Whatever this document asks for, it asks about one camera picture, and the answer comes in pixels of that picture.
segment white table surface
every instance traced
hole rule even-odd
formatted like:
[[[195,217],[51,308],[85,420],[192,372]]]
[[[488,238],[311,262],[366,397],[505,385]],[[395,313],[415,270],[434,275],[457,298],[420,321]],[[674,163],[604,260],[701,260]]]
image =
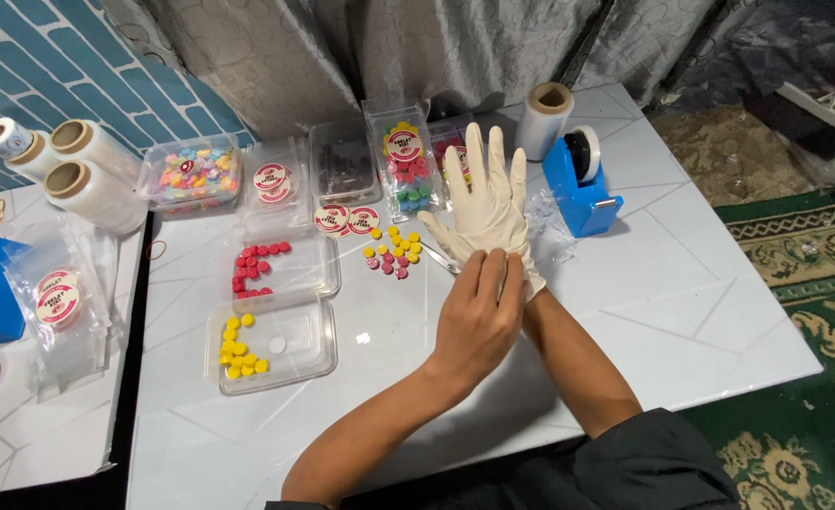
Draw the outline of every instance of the white table surface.
[[[50,204],[38,185],[0,197],[4,223],[15,226],[70,214]],[[0,491],[90,476],[107,466],[143,233],[141,226],[121,239],[113,320],[125,327],[110,330],[109,366],[102,377],[38,403],[27,380],[35,362],[29,333],[0,346]]]
[[[501,125],[510,141],[519,113],[514,106],[478,120]],[[572,261],[538,267],[641,404],[686,408],[819,372],[782,307],[625,89],[576,93],[569,127],[583,123],[599,134],[610,191],[625,205],[609,232],[579,240]],[[529,165],[528,193],[543,186],[540,165]],[[383,203],[374,207],[385,216]],[[336,370],[224,397],[204,378],[204,330],[223,304],[220,286],[227,282],[218,266],[234,222],[166,221],[154,232],[168,248],[150,265],[133,510],[263,508],[279,498],[288,470],[314,438],[433,350],[453,277],[426,255],[406,280],[371,272],[360,251],[378,243],[349,236],[339,239],[342,286],[332,299]],[[435,246],[419,221],[399,227]],[[520,339],[468,400],[421,428],[365,486],[580,434],[533,347]]]

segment white glove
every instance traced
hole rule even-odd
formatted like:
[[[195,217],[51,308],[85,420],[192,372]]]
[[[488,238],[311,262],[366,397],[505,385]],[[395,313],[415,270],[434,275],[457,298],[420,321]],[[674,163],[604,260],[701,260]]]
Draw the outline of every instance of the white glove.
[[[446,149],[446,157],[443,159],[443,169],[449,176],[449,189],[452,192],[455,231],[429,212],[421,211],[417,218],[423,221],[439,247],[461,265],[479,249],[489,251],[502,248],[506,253],[521,255],[528,280],[526,298],[530,300],[546,285],[546,281],[537,273],[534,260],[531,259],[531,247],[528,245],[525,149],[515,150],[510,179],[505,175],[503,130],[498,126],[490,130],[489,177],[484,169],[484,146],[476,122],[469,124],[466,144],[472,191],[469,191],[465,180],[460,178],[462,171],[455,147]]]

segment person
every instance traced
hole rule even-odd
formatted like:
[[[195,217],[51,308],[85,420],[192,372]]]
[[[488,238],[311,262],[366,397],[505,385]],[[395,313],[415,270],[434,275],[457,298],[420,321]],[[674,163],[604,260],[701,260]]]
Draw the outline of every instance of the person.
[[[314,440],[289,471],[282,501],[267,503],[266,509],[339,508],[393,449],[464,400],[503,361],[520,331],[590,437],[574,451],[568,472],[534,458],[484,491],[472,492],[485,494],[482,501],[472,501],[471,493],[450,494],[446,502],[400,500],[378,507],[739,508],[736,488],[704,438],[665,409],[643,412],[619,370],[537,273],[524,215],[524,151],[515,151],[506,175],[498,127],[489,136],[489,173],[476,123],[469,125],[467,145],[472,189],[462,179],[449,182],[455,228],[426,212],[418,215],[440,248],[463,267],[440,311],[433,352],[413,373]],[[444,168],[458,175],[451,147]]]

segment green carpet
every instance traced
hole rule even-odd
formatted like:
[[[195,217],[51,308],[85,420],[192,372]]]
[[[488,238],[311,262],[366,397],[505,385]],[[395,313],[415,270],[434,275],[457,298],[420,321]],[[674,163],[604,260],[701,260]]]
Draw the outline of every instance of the green carpet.
[[[835,510],[835,189],[717,214],[824,372],[682,414],[717,449],[742,508]]]

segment blue tape dispenser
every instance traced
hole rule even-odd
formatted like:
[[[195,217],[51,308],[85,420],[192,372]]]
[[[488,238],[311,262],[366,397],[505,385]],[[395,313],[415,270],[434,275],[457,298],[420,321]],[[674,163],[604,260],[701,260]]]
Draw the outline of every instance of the blue tape dispenser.
[[[622,197],[606,191],[600,140],[591,126],[556,139],[544,158],[544,176],[572,236],[602,234],[615,221]]]

